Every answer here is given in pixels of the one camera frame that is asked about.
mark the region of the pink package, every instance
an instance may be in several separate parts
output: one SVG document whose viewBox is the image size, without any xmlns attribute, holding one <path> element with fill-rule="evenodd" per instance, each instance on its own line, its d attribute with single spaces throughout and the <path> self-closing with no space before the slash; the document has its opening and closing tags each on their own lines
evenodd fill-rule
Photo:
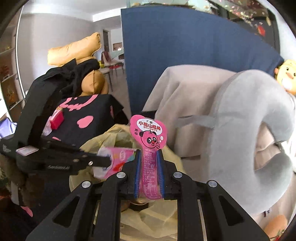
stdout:
<svg viewBox="0 0 296 241">
<path fill-rule="evenodd" d="M 142 146 L 139 197 L 144 196 L 150 200 L 161 199 L 156 154 L 167 141 L 165 125 L 158 120 L 134 115 L 131 118 L 130 132 Z"/>
<path fill-rule="evenodd" d="M 64 121 L 63 110 L 58 107 L 54 111 L 52 116 L 49 118 L 50 127 L 53 130 L 57 130 L 63 121 Z"/>
<path fill-rule="evenodd" d="M 109 167 L 93 167 L 94 177 L 106 180 L 111 175 L 120 172 L 126 162 L 135 159 L 135 149 L 120 148 L 120 147 L 101 147 L 98 151 L 98 156 L 107 156 L 111 159 Z"/>
</svg>

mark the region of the wall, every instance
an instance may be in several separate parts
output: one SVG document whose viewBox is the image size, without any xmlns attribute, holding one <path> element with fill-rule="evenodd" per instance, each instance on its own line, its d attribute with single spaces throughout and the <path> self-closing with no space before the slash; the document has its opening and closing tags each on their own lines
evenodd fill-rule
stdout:
<svg viewBox="0 0 296 241">
<path fill-rule="evenodd" d="M 104 39 L 103 39 L 103 30 L 108 31 L 108 39 L 109 39 L 109 50 L 112 50 L 112 44 L 111 44 L 111 31 L 109 30 L 108 27 L 104 24 L 104 21 L 97 21 L 94 22 L 94 31 L 98 32 L 101 37 L 101 48 L 95 53 L 95 57 L 98 60 L 101 60 L 101 54 L 104 51 Z"/>
<path fill-rule="evenodd" d="M 17 54 L 24 90 L 53 67 L 47 64 L 50 48 L 78 41 L 94 32 L 94 23 L 81 19 L 54 14 L 22 15 Z"/>
<path fill-rule="evenodd" d="M 122 28 L 111 29 L 111 44 L 113 50 L 113 44 L 121 43 L 122 39 Z"/>
<path fill-rule="evenodd" d="M 111 29 L 110 33 L 111 33 L 111 50 L 113 50 L 113 44 L 123 42 L 122 28 Z M 124 63 L 124 59 L 119 59 L 118 57 L 114 59 Z"/>
</svg>

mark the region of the doorway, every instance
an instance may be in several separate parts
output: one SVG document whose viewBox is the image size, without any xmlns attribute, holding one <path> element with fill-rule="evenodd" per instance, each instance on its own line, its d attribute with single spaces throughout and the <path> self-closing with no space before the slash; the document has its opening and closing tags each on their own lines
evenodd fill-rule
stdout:
<svg viewBox="0 0 296 241">
<path fill-rule="evenodd" d="M 109 37 L 108 37 L 108 31 L 106 30 L 103 30 L 103 40 L 104 40 L 105 51 L 109 52 Z"/>
</svg>

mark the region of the pink heart pattern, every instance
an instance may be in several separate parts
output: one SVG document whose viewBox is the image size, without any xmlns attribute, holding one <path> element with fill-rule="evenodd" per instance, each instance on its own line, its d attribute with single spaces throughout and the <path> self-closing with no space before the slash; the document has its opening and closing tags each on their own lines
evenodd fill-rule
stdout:
<svg viewBox="0 0 296 241">
<path fill-rule="evenodd" d="M 81 118 L 77 121 L 77 125 L 79 128 L 86 128 L 93 121 L 94 117 L 92 115 L 88 115 L 86 117 Z"/>
</svg>

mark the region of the blue partition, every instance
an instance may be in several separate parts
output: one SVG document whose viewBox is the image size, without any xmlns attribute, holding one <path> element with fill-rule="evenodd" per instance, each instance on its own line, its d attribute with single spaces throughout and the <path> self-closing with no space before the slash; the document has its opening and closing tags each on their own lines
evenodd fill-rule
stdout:
<svg viewBox="0 0 296 241">
<path fill-rule="evenodd" d="M 283 58 L 260 37 L 227 19 L 182 7 L 133 7 L 121 11 L 124 58 L 132 114 L 142 111 L 169 67 L 200 64 L 273 75 Z"/>
</svg>

